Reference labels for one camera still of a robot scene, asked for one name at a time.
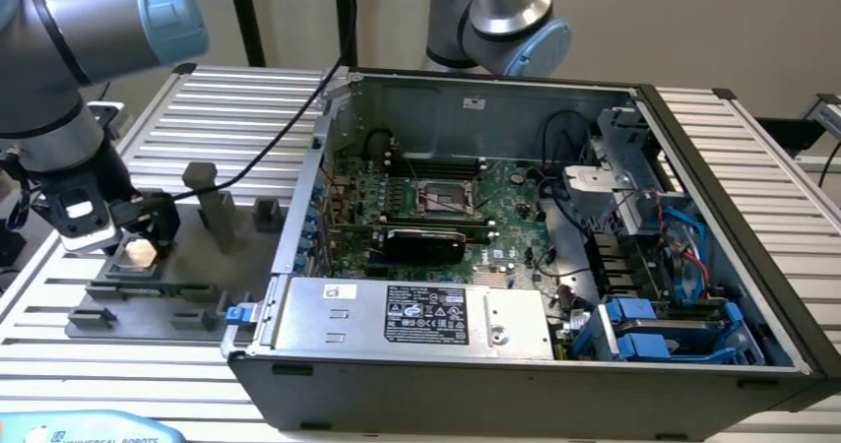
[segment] green circuit board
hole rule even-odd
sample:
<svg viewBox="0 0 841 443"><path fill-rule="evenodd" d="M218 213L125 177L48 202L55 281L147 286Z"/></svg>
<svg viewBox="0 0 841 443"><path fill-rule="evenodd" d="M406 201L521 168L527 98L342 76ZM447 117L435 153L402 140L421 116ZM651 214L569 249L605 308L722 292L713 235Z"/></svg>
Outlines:
<svg viewBox="0 0 841 443"><path fill-rule="evenodd" d="M526 257L529 250L538 259L550 239L537 181L526 174L526 167L499 161L470 180L396 177L360 158L338 159L335 175L343 188L334 194L332 277L542 288L546 278L533 284ZM458 231L475 239L467 241L462 262L390 264L379 245L396 222L403 227Z"/></svg>

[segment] slotted metal surface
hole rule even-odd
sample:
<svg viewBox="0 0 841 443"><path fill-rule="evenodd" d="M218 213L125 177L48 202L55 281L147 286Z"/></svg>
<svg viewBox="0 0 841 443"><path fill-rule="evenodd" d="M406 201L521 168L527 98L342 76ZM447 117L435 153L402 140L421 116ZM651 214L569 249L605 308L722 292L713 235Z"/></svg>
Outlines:
<svg viewBox="0 0 841 443"><path fill-rule="evenodd" d="M659 89L724 190L841 349L841 212L734 100Z"/></svg>
<svg viewBox="0 0 841 443"><path fill-rule="evenodd" d="M174 77L140 116L121 147L135 181L178 191L180 171L194 158L216 161L220 178L230 176L286 123L291 111L314 89L318 77L315 72L214 67L200 67L194 75ZM704 97L710 101L708 108L718 110L708 110L705 114L721 113L706 92L675 90L666 94L670 101L685 103ZM299 138L311 130L315 111L312 109L295 126ZM290 188L295 186L299 143L300 139L290 138L279 145L278 153L259 164L246 179L246 184L252 186L232 189L236 202L247 204L255 195L278 196L282 202L288 200L291 191L279 185L286 182L283 185ZM808 207L808 202L797 198L782 200L788 203L781 206ZM768 234L773 235L772 239L785 235L784 232ZM0 412L129 411L159 419L195 442L368 439L360 435L280 433L271 428L236 383L216 346L69 340L63 330L67 312L81 300L84 284L95 278L103 264L101 255L67 254L53 235L0 296ZM816 278L798 282L804 298L820 297L829 301L812 303L833 307L832 300L841 299L841 292L833 289L832 296L824 286ZM829 334L841 343L841 331ZM837 442L841 438L838 415L841 398L836 397L797 414L761 413L709 441ZM455 438L387 436L378 440L445 442Z"/></svg>

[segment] power supply label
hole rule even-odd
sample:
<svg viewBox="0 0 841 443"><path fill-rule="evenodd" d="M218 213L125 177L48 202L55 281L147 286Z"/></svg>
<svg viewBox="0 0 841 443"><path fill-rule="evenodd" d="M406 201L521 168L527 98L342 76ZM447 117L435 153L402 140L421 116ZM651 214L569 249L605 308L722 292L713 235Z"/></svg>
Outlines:
<svg viewBox="0 0 841 443"><path fill-rule="evenodd" d="M463 288L390 285L384 338L392 343L469 345Z"/></svg>

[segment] black pole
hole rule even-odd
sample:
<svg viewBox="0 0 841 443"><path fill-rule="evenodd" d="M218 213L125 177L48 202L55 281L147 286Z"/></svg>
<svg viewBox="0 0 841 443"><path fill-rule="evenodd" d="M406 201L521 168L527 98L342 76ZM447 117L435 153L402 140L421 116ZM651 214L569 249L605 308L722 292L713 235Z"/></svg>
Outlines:
<svg viewBox="0 0 841 443"><path fill-rule="evenodd" d="M339 50L342 51L342 65L355 67L359 65L356 47L356 28L351 28L355 23L351 21L354 14L355 0L336 0L336 22L339 25Z"/></svg>
<svg viewBox="0 0 841 443"><path fill-rule="evenodd" d="M242 42L246 47L248 65L251 67L266 67L263 39L260 37L258 14L254 10L254 0L234 0L234 10L236 11L236 21L239 22L239 32L242 33Z"/></svg>

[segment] motherboard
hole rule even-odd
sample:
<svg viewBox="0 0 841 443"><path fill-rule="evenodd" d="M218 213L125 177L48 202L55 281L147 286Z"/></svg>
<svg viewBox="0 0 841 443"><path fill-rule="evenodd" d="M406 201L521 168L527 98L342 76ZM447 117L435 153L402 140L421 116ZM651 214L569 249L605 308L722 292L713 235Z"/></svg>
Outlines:
<svg viewBox="0 0 841 443"><path fill-rule="evenodd" d="M551 284L534 265L550 248L542 175L534 171L505 160L433 165L423 159L391 164L339 158L332 277L537 287L549 293ZM431 234L442 244L429 249Z"/></svg>

